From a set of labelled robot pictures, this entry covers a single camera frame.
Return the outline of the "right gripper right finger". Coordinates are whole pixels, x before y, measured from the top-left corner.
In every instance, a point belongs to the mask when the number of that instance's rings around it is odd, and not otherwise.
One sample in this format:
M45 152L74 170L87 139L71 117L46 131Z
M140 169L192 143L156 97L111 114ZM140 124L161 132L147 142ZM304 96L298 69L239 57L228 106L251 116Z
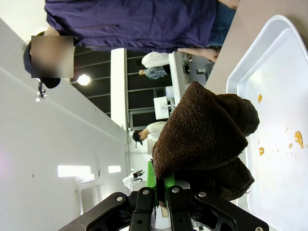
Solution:
M172 175L164 179L164 184L173 231L192 231L193 221L211 231L269 230L266 222L212 191L183 189Z

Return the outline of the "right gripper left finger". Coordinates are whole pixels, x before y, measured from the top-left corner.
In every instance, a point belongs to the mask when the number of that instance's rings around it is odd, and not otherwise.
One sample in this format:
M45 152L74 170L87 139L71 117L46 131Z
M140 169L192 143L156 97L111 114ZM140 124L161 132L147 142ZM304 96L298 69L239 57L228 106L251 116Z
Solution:
M153 160L148 161L146 186L129 196L115 192L89 211L87 231L149 231L156 204Z

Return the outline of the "person's right hand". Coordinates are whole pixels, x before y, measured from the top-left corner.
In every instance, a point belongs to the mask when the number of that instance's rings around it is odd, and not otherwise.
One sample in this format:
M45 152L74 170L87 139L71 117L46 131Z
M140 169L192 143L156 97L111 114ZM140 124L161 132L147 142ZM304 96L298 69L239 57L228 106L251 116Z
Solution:
M214 63L217 61L219 53L220 53L220 50L217 50L217 49L212 49L212 48L201 49L201 56L207 58L208 60Z

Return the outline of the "person's left hand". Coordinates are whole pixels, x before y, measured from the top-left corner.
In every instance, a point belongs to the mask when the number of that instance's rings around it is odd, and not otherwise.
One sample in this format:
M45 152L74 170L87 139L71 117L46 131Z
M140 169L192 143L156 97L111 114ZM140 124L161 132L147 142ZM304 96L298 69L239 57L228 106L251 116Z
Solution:
M236 10L239 6L240 0L218 0L220 3L229 7L230 9Z

